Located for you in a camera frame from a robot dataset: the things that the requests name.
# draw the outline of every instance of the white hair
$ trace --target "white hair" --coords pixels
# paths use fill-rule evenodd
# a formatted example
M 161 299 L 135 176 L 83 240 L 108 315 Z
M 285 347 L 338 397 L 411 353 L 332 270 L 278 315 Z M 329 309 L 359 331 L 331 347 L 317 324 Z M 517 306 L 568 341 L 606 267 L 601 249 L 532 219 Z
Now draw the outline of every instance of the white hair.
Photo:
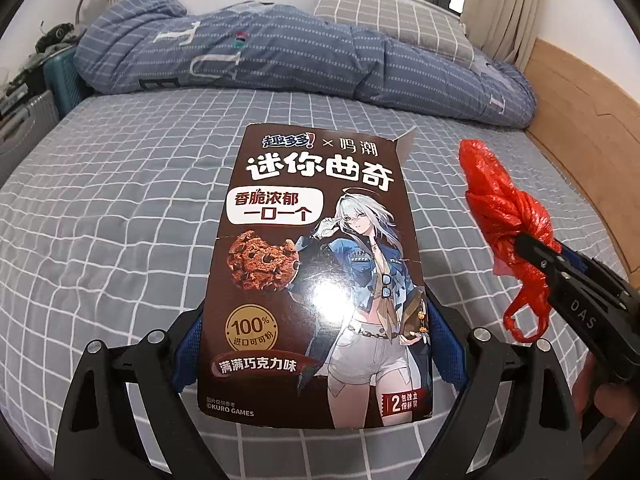
M 394 229 L 396 227 L 394 216 L 382 204 L 367 195 L 345 193 L 335 205 L 335 217 L 338 219 L 340 230 L 352 237 L 354 237 L 354 231 L 349 227 L 348 219 L 355 218 L 359 214 L 367 216 L 375 229 L 376 236 L 384 236 L 402 254 L 402 245 Z

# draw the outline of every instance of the red plastic bag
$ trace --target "red plastic bag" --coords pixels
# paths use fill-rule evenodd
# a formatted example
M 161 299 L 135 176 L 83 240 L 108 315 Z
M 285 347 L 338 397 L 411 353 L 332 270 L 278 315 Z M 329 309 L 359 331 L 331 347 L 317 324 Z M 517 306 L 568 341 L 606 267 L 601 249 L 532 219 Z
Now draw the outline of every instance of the red plastic bag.
M 522 288 L 505 310 L 502 322 L 516 341 L 534 342 L 549 326 L 548 287 L 545 275 L 515 253 L 513 242 L 515 235 L 528 232 L 559 252 L 549 213 L 535 198 L 513 185 L 509 173 L 484 142 L 460 142 L 460 165 L 469 186 L 466 202 L 494 252 L 494 274 L 515 276 L 522 281 Z M 513 319 L 527 304 L 538 317 L 538 331 L 530 337 L 522 334 Z

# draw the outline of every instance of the suitcase handle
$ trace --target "suitcase handle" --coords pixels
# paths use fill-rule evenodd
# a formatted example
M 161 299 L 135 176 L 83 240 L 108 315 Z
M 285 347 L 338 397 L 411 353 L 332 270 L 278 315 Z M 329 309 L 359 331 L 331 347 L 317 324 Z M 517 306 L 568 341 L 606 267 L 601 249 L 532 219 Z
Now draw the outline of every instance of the suitcase handle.
M 26 107 L 21 108 L 11 119 L 9 119 L 0 128 L 0 142 L 7 140 L 14 133 L 15 130 L 20 128 L 24 122 L 29 118 L 29 110 Z

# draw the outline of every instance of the gold circular badge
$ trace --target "gold circular badge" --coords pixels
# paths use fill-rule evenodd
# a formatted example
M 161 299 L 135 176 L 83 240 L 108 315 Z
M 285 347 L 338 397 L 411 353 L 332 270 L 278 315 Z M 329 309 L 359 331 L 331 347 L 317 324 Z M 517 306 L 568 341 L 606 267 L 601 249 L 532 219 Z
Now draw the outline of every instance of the gold circular badge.
M 226 318 L 226 340 L 234 350 L 270 350 L 278 338 L 276 320 L 266 308 L 246 304 Z

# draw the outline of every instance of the blue quilt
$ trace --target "blue quilt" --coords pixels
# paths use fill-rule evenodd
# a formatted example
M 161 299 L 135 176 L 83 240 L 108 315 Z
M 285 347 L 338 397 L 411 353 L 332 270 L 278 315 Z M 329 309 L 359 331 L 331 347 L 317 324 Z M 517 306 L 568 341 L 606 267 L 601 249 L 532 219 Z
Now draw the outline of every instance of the blue quilt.
M 536 100 L 507 63 L 481 75 L 426 50 L 291 6 L 189 16 L 177 0 L 120 0 L 82 37 L 80 75 L 103 94 L 217 86 L 297 90 L 523 128 Z

